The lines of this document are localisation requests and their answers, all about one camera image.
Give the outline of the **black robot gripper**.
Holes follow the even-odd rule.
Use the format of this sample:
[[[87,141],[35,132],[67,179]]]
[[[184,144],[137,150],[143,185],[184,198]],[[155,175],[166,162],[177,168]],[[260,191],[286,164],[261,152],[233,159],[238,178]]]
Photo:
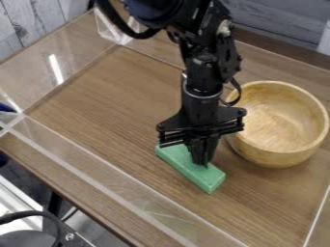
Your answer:
[[[181,109],[157,125],[159,146],[186,145],[201,166],[213,160],[221,137],[244,131],[246,109],[220,102],[221,92],[204,96],[184,86]]]

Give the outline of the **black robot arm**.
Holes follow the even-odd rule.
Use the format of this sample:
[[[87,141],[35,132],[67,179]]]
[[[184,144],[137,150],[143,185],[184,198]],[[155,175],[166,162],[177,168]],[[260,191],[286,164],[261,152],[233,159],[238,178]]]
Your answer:
[[[182,106],[157,126],[159,145],[185,145],[193,161],[208,165],[224,135],[244,130],[246,110],[238,101],[222,98],[224,85],[241,85],[236,74],[242,57],[234,38],[234,19],[222,0],[123,0],[130,16],[146,26],[137,32],[117,11],[111,0],[95,0],[102,13],[137,40],[165,31],[178,44],[185,70],[181,75]]]

